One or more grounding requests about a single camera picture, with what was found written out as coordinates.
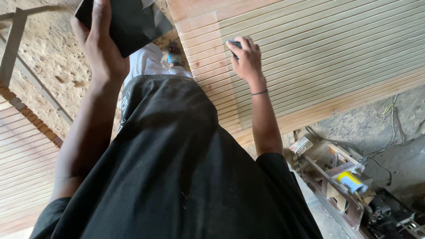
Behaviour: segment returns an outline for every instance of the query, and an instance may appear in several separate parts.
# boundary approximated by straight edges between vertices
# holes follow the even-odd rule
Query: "white pants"
[[[124,80],[124,87],[136,76],[140,75],[176,75],[193,78],[191,72],[182,66],[170,67],[169,70],[161,65],[162,51],[153,43],[130,55],[130,73]]]

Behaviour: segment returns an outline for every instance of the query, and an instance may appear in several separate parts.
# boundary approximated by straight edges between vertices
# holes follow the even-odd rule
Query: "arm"
[[[110,0],[94,1],[91,30],[71,19],[92,68],[92,81],[60,149],[50,201],[73,196],[111,140],[116,102],[130,63],[109,36],[110,19]]]
[[[257,155],[264,153],[279,153],[283,155],[282,138],[278,122],[266,91],[266,78],[261,72],[260,47],[252,42],[249,37],[237,37],[242,49],[227,41],[227,46],[238,56],[232,61],[233,70],[245,79],[251,88],[252,95],[252,133],[254,135]]]

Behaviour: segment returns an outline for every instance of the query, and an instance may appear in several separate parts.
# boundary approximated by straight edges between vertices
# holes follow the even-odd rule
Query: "foot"
[[[181,51],[177,47],[175,47],[175,46],[169,46],[167,52],[168,53],[172,53],[172,54],[181,55]],[[174,66],[179,66],[180,65],[179,62],[168,62],[168,63],[170,64],[170,67],[174,67]]]

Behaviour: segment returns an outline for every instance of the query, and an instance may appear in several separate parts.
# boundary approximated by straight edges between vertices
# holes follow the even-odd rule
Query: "black t-shirt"
[[[132,79],[121,127],[31,238],[321,238],[283,156],[254,161],[193,80]]]

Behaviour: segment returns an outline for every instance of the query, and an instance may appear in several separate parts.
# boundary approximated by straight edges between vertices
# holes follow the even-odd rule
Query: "black bracelet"
[[[260,93],[255,93],[255,94],[251,94],[251,95],[264,94],[264,93],[266,93],[266,92],[268,92],[268,91],[269,91],[269,89],[266,89],[266,90],[264,90],[264,91],[262,91],[262,92],[260,92]]]

